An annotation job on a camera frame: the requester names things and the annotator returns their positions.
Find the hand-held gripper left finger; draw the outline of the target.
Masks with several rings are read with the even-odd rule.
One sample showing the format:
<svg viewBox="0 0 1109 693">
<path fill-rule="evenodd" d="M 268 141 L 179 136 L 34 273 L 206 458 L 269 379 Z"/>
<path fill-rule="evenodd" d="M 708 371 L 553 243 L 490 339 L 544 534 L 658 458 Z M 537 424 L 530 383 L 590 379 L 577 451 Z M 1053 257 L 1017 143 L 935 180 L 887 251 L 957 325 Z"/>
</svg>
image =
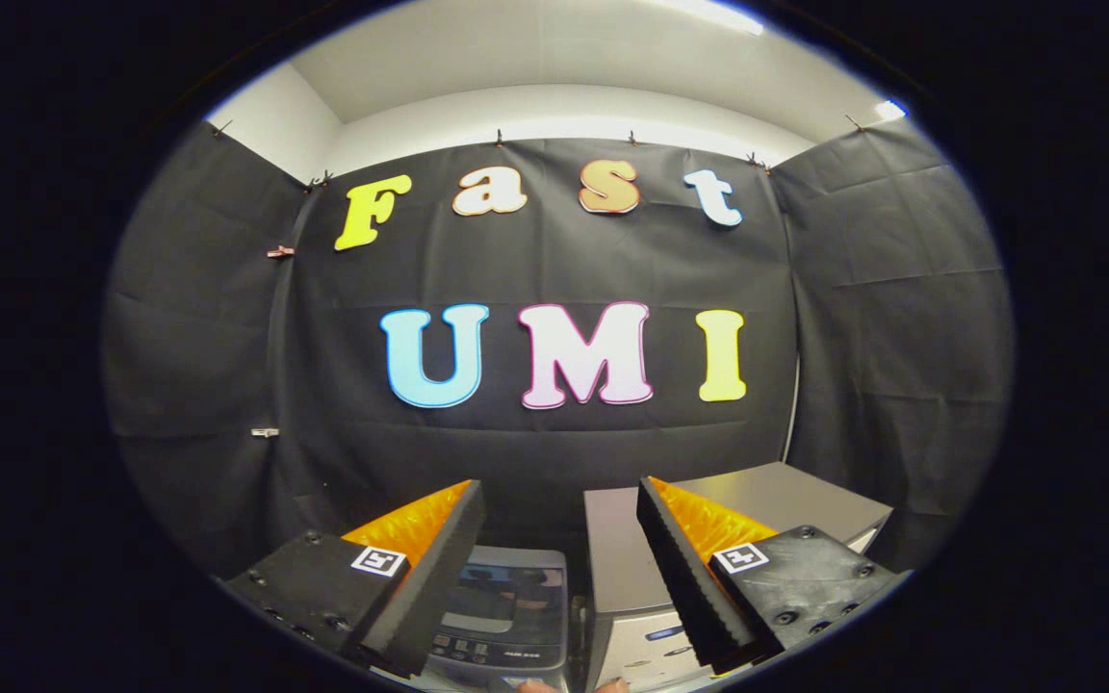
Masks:
<svg viewBox="0 0 1109 693">
<path fill-rule="evenodd" d="M 330 658 L 410 679 L 426 667 L 484 519 L 484 487 L 465 479 L 352 531 L 305 530 L 225 591 Z"/>
</svg>

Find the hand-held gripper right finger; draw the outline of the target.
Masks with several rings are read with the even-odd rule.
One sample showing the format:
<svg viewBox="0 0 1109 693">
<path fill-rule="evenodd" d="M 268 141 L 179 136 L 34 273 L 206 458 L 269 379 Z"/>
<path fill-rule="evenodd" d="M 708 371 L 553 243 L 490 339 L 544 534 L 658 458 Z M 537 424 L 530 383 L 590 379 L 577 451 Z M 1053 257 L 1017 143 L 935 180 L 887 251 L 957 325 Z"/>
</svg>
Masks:
<svg viewBox="0 0 1109 693">
<path fill-rule="evenodd" d="M 635 518 L 696 662 L 718 675 L 800 649 L 908 577 L 817 526 L 779 531 L 654 476 L 638 481 Z"/>
</svg>

